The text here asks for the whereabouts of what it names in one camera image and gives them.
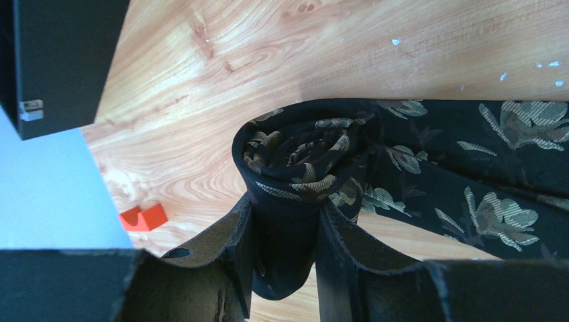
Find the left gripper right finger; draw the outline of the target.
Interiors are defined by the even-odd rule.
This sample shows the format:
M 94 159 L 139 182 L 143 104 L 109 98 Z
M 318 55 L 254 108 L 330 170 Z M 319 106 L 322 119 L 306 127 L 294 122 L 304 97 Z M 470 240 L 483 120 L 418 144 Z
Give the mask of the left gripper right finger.
M 321 321 L 444 321 L 424 263 L 382 243 L 333 203 L 315 248 Z

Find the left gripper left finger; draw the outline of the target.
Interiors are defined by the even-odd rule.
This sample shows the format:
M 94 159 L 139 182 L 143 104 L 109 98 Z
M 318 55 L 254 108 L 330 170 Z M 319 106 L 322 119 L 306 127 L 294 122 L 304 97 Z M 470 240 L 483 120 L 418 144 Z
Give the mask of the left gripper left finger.
M 142 250 L 120 321 L 243 321 L 254 270 L 252 203 L 244 195 L 207 229 L 157 257 Z

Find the black floral patterned tie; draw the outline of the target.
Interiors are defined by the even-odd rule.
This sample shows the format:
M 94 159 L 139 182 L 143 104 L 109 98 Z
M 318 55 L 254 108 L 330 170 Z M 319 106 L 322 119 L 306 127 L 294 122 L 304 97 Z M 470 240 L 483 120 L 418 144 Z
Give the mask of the black floral patterned tie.
M 247 122 L 231 151 L 265 299 L 305 283 L 326 203 L 503 259 L 568 257 L 565 101 L 316 99 Z

